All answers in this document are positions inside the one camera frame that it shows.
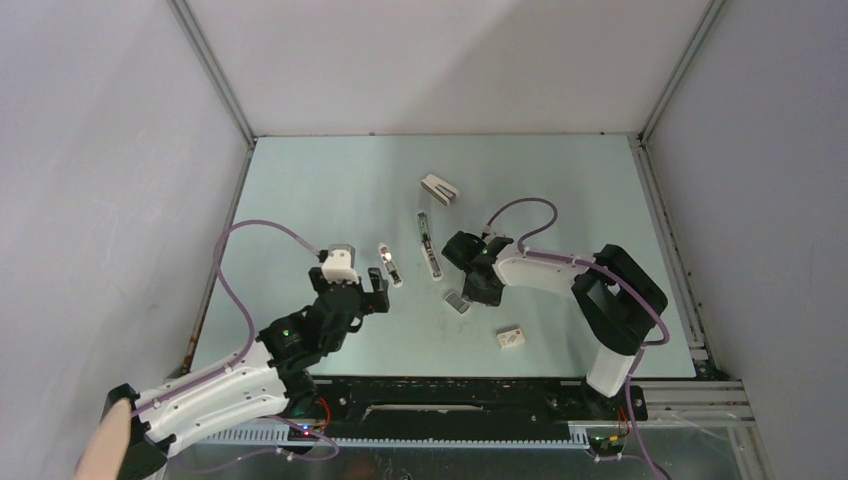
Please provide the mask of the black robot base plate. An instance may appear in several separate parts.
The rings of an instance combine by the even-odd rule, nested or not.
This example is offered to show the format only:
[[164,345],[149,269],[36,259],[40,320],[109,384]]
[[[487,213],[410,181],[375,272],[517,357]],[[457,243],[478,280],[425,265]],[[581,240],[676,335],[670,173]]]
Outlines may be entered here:
[[648,418],[638,386],[607,398],[559,378],[319,377],[310,400],[282,415],[324,425],[336,440],[570,441],[583,423]]

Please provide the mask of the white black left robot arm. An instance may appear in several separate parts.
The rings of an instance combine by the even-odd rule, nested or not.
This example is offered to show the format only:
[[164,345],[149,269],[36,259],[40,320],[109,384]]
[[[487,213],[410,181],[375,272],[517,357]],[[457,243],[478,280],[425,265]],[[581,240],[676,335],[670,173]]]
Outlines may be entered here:
[[330,283],[314,267],[314,303],[273,321],[245,352],[146,391],[127,383],[112,388],[106,409],[120,400],[131,406],[117,478],[145,479],[189,446],[248,420],[311,412],[317,388],[308,368],[340,350],[365,316],[389,310],[388,281],[377,268],[368,275],[370,292],[360,283]]

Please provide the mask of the white staple box sleeve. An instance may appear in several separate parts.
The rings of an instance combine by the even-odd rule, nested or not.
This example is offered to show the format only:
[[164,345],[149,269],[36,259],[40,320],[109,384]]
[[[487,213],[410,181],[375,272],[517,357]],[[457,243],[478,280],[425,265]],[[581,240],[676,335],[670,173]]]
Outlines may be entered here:
[[501,349],[510,349],[526,342],[523,330],[519,327],[501,329],[496,333],[496,340]]

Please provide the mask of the staple tray with staples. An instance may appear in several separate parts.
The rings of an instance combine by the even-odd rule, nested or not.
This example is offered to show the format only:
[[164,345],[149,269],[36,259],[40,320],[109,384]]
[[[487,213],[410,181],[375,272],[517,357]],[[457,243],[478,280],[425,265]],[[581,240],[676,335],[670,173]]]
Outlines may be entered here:
[[468,301],[463,299],[455,291],[449,291],[446,294],[444,300],[452,309],[454,309],[460,315],[464,315],[470,309],[471,306]]

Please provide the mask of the small white mini stapler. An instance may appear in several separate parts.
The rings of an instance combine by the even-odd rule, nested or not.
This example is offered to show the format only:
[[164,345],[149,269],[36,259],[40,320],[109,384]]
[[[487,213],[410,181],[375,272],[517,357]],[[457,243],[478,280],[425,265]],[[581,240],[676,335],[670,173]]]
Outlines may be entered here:
[[385,243],[380,243],[378,245],[378,252],[383,262],[383,265],[386,269],[386,272],[391,280],[392,286],[395,288],[400,288],[403,285],[403,279],[399,273],[399,269],[395,262],[394,256],[392,255],[389,247]]

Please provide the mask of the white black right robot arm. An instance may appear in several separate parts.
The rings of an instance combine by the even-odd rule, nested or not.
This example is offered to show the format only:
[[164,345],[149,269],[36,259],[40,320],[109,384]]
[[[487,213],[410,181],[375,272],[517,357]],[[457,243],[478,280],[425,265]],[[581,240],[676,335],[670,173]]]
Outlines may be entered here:
[[587,257],[534,250],[505,236],[459,231],[442,256],[464,274],[462,296],[496,307],[507,287],[527,287],[576,300],[600,343],[581,392],[585,411],[606,418],[650,345],[670,341],[661,318],[668,298],[622,247],[605,245]]

